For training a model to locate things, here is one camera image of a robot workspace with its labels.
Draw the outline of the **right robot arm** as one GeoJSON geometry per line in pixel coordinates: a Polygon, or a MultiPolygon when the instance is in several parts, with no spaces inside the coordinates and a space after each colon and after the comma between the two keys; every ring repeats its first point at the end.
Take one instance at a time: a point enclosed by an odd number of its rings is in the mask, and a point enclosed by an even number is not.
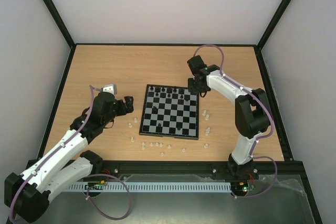
{"type": "Polygon", "coordinates": [[[201,56],[192,57],[187,65],[193,75],[188,79],[190,92],[202,94],[216,90],[234,105],[239,136],[229,155],[227,170],[232,178],[242,177],[251,168],[259,139],[273,124],[267,95],[261,88],[253,90],[225,75],[217,65],[207,66],[201,56]]]}

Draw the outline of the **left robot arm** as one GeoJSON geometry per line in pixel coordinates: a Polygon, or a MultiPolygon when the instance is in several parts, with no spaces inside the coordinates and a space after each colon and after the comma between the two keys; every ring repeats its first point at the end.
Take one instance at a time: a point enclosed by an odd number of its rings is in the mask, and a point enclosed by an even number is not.
{"type": "Polygon", "coordinates": [[[32,223],[66,188],[87,177],[108,176],[102,158],[84,149],[115,117],[133,112],[133,97],[117,100],[113,93],[91,96],[90,106],[74,119],[61,140],[41,159],[19,175],[11,173],[4,182],[4,203],[9,220],[16,216],[32,223]]]}

